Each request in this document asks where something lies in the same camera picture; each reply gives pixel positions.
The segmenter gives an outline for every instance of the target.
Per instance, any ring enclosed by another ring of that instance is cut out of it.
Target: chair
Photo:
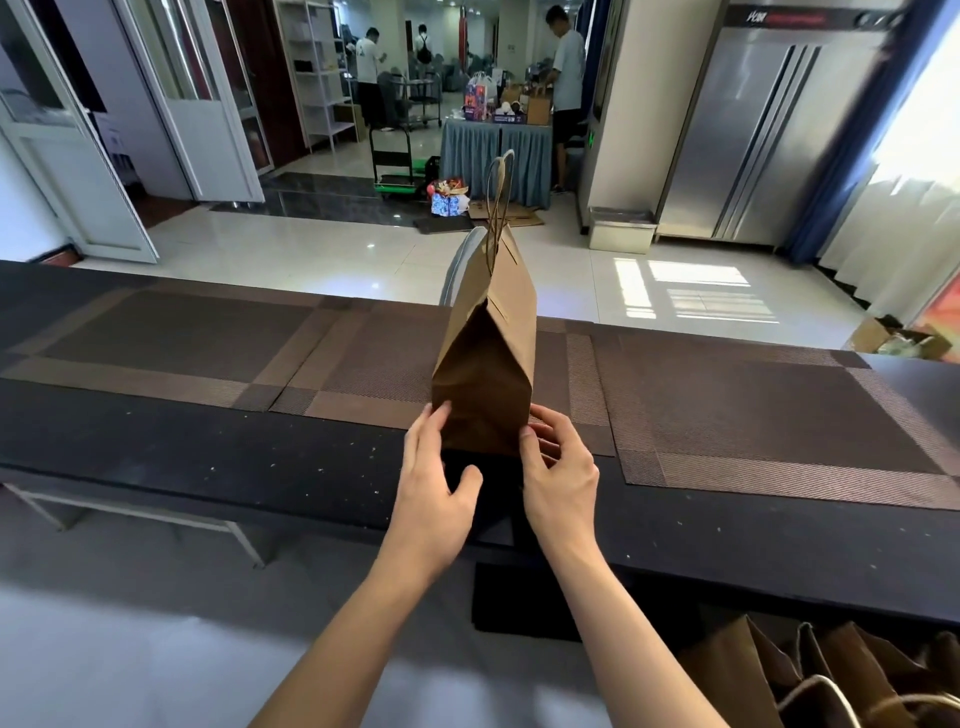
[[[460,290],[460,283],[464,279],[464,271],[467,269],[467,261],[470,256],[483,242],[484,235],[487,234],[486,228],[474,228],[467,233],[464,242],[460,244],[450,266],[446,269],[446,278],[444,279],[444,289],[440,294],[440,305],[453,305],[457,298],[457,291]]]

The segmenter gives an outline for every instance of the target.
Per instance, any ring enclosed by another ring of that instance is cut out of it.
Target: white bin
[[[649,212],[591,207],[590,249],[646,255],[657,225]]]

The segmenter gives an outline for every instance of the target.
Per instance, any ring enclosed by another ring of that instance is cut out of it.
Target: black shorts
[[[357,84],[357,101],[368,127],[378,128],[387,124],[387,110],[383,104],[380,84]]]
[[[564,109],[553,112],[553,143],[565,144],[577,133],[577,125],[584,120],[579,109]]]

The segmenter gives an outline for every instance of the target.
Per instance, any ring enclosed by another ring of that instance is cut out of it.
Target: hand
[[[566,415],[530,406],[545,423],[520,431],[523,507],[548,559],[558,552],[595,548],[593,507],[600,471]]]
[[[483,475],[467,466],[456,493],[446,487],[440,431],[450,402],[431,414],[427,404],[407,430],[394,514],[376,557],[375,570],[412,580],[426,589],[453,563],[473,523]]]

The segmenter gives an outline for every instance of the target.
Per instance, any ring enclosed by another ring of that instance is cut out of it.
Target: cardboard box
[[[878,353],[895,334],[902,334],[916,343],[922,343],[920,357],[938,361],[952,348],[951,343],[940,334],[912,331],[907,328],[888,328],[877,319],[865,319],[851,334],[846,348],[860,353]]]
[[[549,96],[531,96],[527,104],[527,124],[545,127],[550,124],[550,107],[553,99]]]
[[[487,203],[483,201],[472,201],[468,209],[470,220],[475,220],[479,225],[487,225]],[[511,228],[530,228],[535,225],[542,225],[543,221],[536,212],[530,207],[524,207],[517,203],[507,204],[507,223]]]

